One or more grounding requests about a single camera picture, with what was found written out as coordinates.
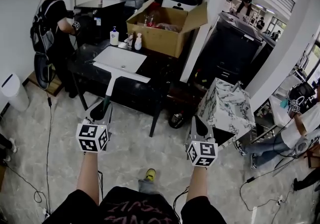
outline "marble floor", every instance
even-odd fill
[[[5,135],[16,139],[19,147],[9,165],[47,194],[46,154],[50,109],[43,91],[31,83],[26,90],[31,101],[27,111],[19,113],[10,107],[0,125]],[[54,210],[75,189],[83,154],[75,139],[77,123],[81,121],[78,116],[82,112],[79,99],[72,100],[62,91],[52,101],[48,176],[51,209]],[[158,171],[158,190],[172,205],[175,197],[188,186],[193,170],[191,163],[186,160],[183,147],[187,126],[178,130],[171,128],[164,111],[156,125],[154,137],[150,138],[151,116],[117,104],[113,108],[113,135],[107,151],[99,155],[104,194],[113,186],[137,189],[138,178],[152,167]],[[248,158],[241,157],[232,145],[219,152],[218,160],[208,169],[208,197],[228,224],[271,224],[278,206],[272,202],[258,208],[255,221],[252,222],[252,212],[247,211],[242,203],[239,188],[253,175],[271,171],[277,162],[278,159],[258,171],[252,171]],[[285,196],[293,179],[301,179],[307,173],[306,160],[295,160],[276,177],[269,174],[244,186],[242,195],[252,209],[269,199]],[[274,224],[311,223],[318,197],[313,189],[309,187],[290,194]],[[0,207],[10,224],[36,224],[44,220],[42,208],[46,204],[34,202],[33,197],[34,190],[7,170],[0,193]],[[185,199],[179,199],[177,212],[180,212]]]

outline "open cardboard box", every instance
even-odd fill
[[[146,9],[154,1],[155,0],[148,0],[145,2],[142,7],[126,21],[128,33],[137,34],[140,32],[142,34],[143,47],[178,58],[190,32],[208,23],[207,3],[202,3],[190,12],[168,7],[159,7],[157,9],[161,17],[159,22],[181,27],[182,30],[178,33],[137,25],[137,22],[141,20],[141,16],[145,15]]]

